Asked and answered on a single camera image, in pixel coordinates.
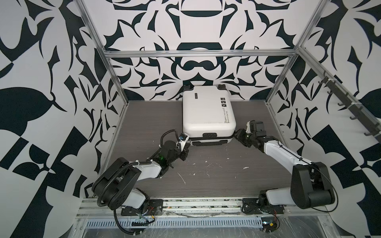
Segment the small green circuit board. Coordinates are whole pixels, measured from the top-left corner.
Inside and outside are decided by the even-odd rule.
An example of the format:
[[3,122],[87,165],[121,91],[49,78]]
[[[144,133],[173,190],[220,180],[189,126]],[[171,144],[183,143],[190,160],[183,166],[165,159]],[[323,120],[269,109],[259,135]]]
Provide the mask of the small green circuit board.
[[262,231],[265,233],[273,233],[280,227],[280,222],[277,217],[263,217],[262,218]]

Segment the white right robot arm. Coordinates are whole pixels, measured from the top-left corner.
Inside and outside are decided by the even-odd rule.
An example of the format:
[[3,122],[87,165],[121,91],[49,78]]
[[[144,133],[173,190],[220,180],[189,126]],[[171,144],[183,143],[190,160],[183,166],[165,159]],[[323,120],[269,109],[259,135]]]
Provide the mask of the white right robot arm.
[[290,187],[261,192],[259,207],[291,205],[322,212],[318,209],[321,206],[338,205],[337,191],[331,183],[327,166],[303,158],[277,138],[267,135],[263,122],[249,121],[246,129],[234,133],[234,138],[243,146],[255,147],[270,156],[291,174]]

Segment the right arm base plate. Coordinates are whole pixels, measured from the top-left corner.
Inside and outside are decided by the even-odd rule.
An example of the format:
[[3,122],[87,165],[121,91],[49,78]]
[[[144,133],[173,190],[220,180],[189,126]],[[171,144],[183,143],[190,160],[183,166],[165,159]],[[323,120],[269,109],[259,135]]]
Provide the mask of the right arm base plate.
[[284,214],[284,206],[260,202],[259,198],[243,198],[241,212],[247,215]]

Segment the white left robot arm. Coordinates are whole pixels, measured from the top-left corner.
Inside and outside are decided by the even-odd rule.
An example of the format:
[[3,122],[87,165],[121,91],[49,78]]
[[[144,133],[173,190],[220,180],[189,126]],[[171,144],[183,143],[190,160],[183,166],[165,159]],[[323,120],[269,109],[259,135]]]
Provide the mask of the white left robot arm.
[[186,160],[190,144],[187,139],[166,141],[147,161],[118,158],[92,186],[91,190],[97,196],[97,206],[106,206],[112,211],[122,207],[145,213],[150,197],[136,188],[136,183],[160,178],[168,172],[174,161]]

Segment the black wall hook rack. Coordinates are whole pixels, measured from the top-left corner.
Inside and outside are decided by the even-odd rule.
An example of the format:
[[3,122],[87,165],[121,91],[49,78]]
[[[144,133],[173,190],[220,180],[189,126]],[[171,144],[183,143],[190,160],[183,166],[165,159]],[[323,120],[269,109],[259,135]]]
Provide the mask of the black wall hook rack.
[[367,132],[364,136],[372,136],[381,143],[381,122],[378,120],[355,96],[350,93],[342,83],[330,77],[327,71],[323,71],[323,79],[319,82],[328,88],[328,95],[334,95],[338,100],[338,106],[350,111],[350,119],[358,121]]

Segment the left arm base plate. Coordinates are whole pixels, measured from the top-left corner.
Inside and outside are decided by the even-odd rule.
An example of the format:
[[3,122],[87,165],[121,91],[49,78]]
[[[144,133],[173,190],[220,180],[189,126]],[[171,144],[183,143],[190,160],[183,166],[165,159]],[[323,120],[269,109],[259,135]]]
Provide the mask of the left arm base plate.
[[135,216],[138,214],[155,216],[163,210],[163,199],[150,199],[146,200],[139,208],[124,207],[122,209],[122,216]]

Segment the white suitcase black lining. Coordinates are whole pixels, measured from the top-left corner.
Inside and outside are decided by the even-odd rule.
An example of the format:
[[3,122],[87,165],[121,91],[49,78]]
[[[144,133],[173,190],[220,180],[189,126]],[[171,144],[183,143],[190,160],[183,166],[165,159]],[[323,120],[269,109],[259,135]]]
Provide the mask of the white suitcase black lining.
[[192,146],[231,142],[236,119],[229,96],[224,84],[184,87],[182,126]]

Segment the aluminium frame rail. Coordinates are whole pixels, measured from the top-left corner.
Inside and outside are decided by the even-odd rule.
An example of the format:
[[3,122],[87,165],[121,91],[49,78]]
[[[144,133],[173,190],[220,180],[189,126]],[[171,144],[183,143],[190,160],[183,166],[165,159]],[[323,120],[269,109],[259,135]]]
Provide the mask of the aluminium frame rail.
[[151,58],[151,57],[247,57],[247,56],[292,56],[293,49],[280,50],[173,50],[173,51],[104,51],[107,58]]

